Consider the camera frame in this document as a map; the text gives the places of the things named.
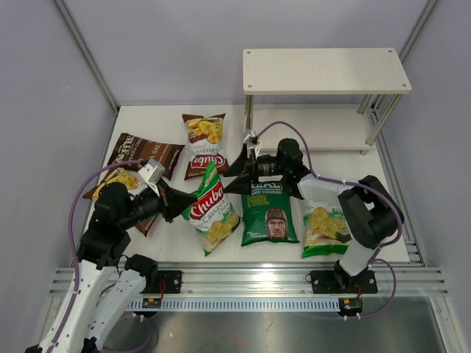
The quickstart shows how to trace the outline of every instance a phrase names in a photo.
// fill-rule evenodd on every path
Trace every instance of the lay's chip bag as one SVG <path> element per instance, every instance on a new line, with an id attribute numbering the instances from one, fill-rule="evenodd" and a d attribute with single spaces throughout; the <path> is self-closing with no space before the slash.
<path id="1" fill-rule="evenodd" d="M 210 162 L 201 185 L 193 195 L 198 197 L 198 201 L 187 208 L 182 216 L 196 228 L 205 256 L 208 256 L 237 229 L 241 219 L 224 194 L 215 162 Z"/>

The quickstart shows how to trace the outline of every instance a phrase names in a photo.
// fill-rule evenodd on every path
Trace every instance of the green chip bag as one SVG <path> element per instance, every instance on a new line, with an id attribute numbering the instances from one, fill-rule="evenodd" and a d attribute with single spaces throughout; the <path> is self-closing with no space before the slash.
<path id="1" fill-rule="evenodd" d="M 340 207 L 327 202 L 302 200 L 304 250 L 302 258 L 344 254 L 352 236 Z"/>
<path id="2" fill-rule="evenodd" d="M 224 194 L 215 162 L 210 162 L 201 185 L 193 195 L 198 197 L 198 201 L 187 208 L 182 216 L 196 228 L 205 256 L 208 256 L 236 230 L 241 219 Z"/>
<path id="3" fill-rule="evenodd" d="M 252 195 L 242 195 L 244 238 L 242 246 L 268 240 L 299 243 L 291 220 L 291 203 L 280 182 L 252 186 Z"/>

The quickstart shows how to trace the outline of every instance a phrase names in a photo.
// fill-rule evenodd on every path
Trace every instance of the metal floor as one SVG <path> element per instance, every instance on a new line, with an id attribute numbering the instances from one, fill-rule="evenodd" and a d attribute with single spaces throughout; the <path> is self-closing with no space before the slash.
<path id="1" fill-rule="evenodd" d="M 380 299 L 365 299 L 368 311 Z M 396 298 L 364 321 L 325 320 L 326 313 L 159 313 L 150 345 L 142 353 L 445 352 L 427 299 Z M 116 325 L 106 345 L 133 349 L 147 325 L 129 318 Z"/>

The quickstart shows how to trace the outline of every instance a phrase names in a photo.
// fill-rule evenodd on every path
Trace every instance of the red label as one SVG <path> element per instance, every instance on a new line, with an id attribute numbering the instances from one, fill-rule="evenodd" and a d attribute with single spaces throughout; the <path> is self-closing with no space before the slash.
<path id="1" fill-rule="evenodd" d="M 226 159 L 220 155 L 217 154 L 216 156 L 213 155 L 208 155 L 208 154 L 201 154 L 199 156 L 196 156 L 190 163 L 190 166 L 192 168 L 201 168 L 201 169 L 206 169 L 212 161 L 215 162 L 216 168 L 222 167 L 226 161 Z"/>
<path id="2" fill-rule="evenodd" d="M 204 216 L 212 206 L 217 204 L 224 197 L 224 189 L 221 181 L 206 193 L 201 199 L 193 204 L 190 210 L 190 218 L 199 220 Z"/>

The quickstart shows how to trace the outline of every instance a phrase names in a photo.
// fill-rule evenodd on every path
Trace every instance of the brown chip bag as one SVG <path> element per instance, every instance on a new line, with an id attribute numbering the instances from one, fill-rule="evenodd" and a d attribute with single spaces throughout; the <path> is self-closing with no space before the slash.
<path id="1" fill-rule="evenodd" d="M 115 168 L 110 169 L 99 185 L 87 191 L 83 198 L 95 202 L 98 199 L 98 193 L 100 189 L 103 188 L 106 184 L 111 184 L 112 182 L 120 182 L 121 184 L 124 184 L 128 192 L 134 196 L 138 195 L 147 186 L 146 183 L 143 182 L 139 177 L 139 173 L 135 171 L 125 171 L 123 168 Z M 136 229 L 147 236 L 150 227 L 153 225 L 157 217 L 158 215 L 139 223 L 135 226 Z"/>
<path id="2" fill-rule="evenodd" d="M 229 168 L 221 146 L 222 122 L 225 116 L 226 114 L 219 114 L 205 118 L 201 115 L 182 115 L 188 129 L 190 152 L 185 180 L 203 175 L 209 163 L 213 161 L 219 174 Z"/>
<path id="3" fill-rule="evenodd" d="M 163 176 L 170 180 L 183 147 L 185 145 L 154 142 L 122 133 L 108 160 L 108 165 L 124 160 L 149 160 L 152 158 L 165 167 Z M 139 165 L 126 165 L 124 168 L 137 171 L 140 167 Z"/>

